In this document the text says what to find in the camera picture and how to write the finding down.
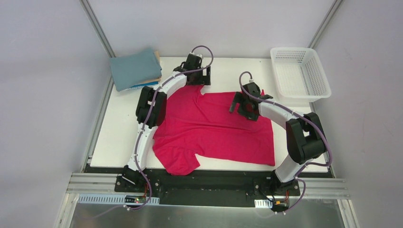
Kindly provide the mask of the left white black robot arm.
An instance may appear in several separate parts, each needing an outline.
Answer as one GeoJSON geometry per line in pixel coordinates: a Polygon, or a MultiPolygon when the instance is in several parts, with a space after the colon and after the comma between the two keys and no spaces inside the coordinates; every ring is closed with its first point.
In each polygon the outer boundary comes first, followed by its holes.
{"type": "Polygon", "coordinates": [[[140,192],[149,184],[144,174],[147,154],[153,146],[156,130],[165,120],[168,98],[185,86],[211,85],[213,60],[211,57],[210,63],[202,67],[202,55],[191,52],[167,79],[141,90],[135,111],[138,123],[135,144],[122,173],[122,179],[133,192],[140,192]]]}

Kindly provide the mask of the red t shirt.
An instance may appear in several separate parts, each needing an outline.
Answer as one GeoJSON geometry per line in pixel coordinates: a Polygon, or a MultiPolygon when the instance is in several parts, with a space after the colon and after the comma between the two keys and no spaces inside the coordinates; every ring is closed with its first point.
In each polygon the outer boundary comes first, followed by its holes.
{"type": "Polygon", "coordinates": [[[172,175],[200,166],[198,156],[275,165],[272,122],[230,113],[234,92],[205,93],[185,86],[168,98],[163,123],[154,134],[153,152],[172,175]]]}

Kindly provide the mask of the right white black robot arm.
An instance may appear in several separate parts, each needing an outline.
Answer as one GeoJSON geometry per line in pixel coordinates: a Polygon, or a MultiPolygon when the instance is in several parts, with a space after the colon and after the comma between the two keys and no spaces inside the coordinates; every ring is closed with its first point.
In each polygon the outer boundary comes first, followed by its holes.
{"type": "Polygon", "coordinates": [[[250,82],[236,92],[230,112],[236,110],[249,120],[265,117],[286,131],[288,155],[272,172],[268,191],[283,194],[296,184],[296,178],[313,159],[327,152],[320,119],[316,113],[300,114],[269,95],[261,95],[259,86],[250,82]]]}

